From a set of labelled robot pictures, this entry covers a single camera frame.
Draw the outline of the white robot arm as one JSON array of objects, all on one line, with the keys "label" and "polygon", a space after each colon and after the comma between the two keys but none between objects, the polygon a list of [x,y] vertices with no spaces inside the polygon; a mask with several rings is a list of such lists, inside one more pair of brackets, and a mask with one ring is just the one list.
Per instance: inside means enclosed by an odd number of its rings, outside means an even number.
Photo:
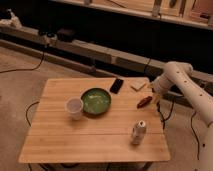
[{"label": "white robot arm", "polygon": [[177,86],[200,115],[207,132],[197,171],[213,171],[213,97],[190,78],[192,72],[191,64],[170,61],[164,65],[163,73],[152,82],[152,87],[155,93],[165,94],[172,86]]}]

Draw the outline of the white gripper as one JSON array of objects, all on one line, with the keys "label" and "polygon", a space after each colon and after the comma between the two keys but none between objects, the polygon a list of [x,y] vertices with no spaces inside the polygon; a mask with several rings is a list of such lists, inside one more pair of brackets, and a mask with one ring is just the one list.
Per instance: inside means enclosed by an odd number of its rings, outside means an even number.
[{"label": "white gripper", "polygon": [[160,101],[160,95],[166,94],[172,87],[172,82],[165,76],[158,76],[152,83],[152,89],[155,92],[153,95],[153,104],[157,105]]}]

